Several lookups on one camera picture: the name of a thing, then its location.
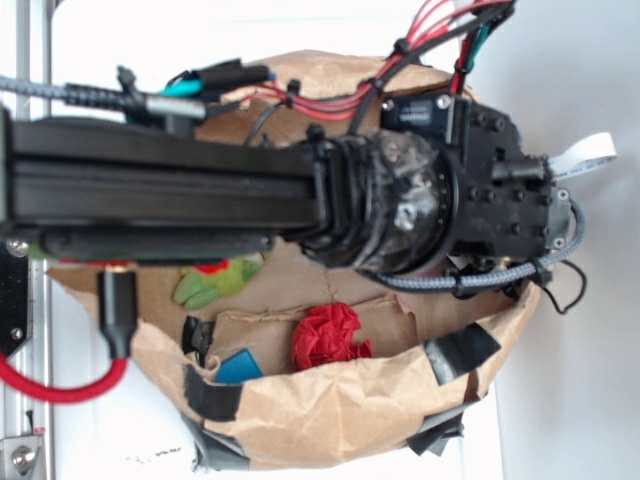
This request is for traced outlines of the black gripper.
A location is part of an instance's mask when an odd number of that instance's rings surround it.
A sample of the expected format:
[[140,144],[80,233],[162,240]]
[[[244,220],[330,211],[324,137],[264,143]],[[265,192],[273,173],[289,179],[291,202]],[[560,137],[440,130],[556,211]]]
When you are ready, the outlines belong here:
[[530,260],[567,245],[569,196],[547,157],[523,153],[507,114],[453,94],[404,95],[383,102],[380,125],[416,134],[437,153],[429,254]]

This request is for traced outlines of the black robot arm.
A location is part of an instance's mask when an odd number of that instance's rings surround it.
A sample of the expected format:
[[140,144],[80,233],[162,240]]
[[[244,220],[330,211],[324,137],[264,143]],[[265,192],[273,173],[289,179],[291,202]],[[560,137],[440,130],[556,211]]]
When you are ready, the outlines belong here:
[[328,268],[481,267],[568,243],[572,203],[497,110],[386,100],[370,130],[311,126],[283,147],[111,122],[1,119],[1,234],[63,261],[197,264],[296,243]]

